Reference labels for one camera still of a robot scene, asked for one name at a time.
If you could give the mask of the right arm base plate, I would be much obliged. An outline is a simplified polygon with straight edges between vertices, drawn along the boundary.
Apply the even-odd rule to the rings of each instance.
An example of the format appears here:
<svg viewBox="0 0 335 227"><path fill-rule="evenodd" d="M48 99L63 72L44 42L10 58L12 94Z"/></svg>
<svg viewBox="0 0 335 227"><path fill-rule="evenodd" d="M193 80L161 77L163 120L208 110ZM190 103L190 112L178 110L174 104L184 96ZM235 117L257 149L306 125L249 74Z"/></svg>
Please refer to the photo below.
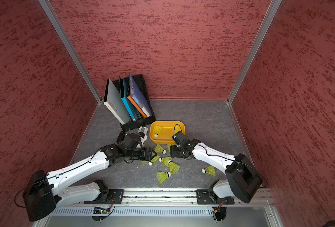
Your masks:
<svg viewBox="0 0 335 227"><path fill-rule="evenodd" d="M199 205L233 205L233 197L219 198L212 190L196 190L197 203Z"/></svg>

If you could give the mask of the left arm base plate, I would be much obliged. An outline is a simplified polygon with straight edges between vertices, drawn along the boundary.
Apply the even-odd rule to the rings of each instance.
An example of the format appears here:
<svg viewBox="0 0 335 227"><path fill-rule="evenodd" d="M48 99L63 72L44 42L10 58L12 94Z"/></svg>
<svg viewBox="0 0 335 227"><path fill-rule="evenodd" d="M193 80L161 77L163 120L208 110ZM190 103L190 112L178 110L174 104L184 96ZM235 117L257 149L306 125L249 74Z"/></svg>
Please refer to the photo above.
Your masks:
<svg viewBox="0 0 335 227"><path fill-rule="evenodd" d="M84 204L121 204L124 197L123 189L110 189L108 192L103 191L93 201L84 201Z"/></svg>

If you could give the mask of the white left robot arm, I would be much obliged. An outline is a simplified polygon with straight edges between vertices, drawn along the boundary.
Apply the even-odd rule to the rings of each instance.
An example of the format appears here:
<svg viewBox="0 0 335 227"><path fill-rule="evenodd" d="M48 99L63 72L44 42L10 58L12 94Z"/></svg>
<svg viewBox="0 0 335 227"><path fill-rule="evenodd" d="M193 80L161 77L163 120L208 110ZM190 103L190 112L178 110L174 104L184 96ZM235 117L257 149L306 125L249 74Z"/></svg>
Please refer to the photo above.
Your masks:
<svg viewBox="0 0 335 227"><path fill-rule="evenodd" d="M157 153L143 146L146 139L142 132L129 133L118 144L103 146L73 165L48 173L35 172L22 193L29 221L41 220L59 207L78 202L114 204L116 200L102 180L80 186L74 183L121 162L151 161Z"/></svg>

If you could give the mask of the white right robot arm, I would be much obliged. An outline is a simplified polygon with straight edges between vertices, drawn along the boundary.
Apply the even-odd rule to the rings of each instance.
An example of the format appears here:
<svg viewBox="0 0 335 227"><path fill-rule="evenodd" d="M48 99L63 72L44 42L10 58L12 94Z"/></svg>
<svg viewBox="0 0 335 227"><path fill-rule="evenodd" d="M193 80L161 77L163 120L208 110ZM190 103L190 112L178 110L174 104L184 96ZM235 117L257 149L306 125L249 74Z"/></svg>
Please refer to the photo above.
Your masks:
<svg viewBox="0 0 335 227"><path fill-rule="evenodd" d="M212 191L219 198L235 196L250 203L261 184L262 175L244 154L228 155L217 151L200 140L190 140L181 131L172 136L175 145L170 149L173 158L192 158L208 163L226 175L226 180L215 183Z"/></svg>

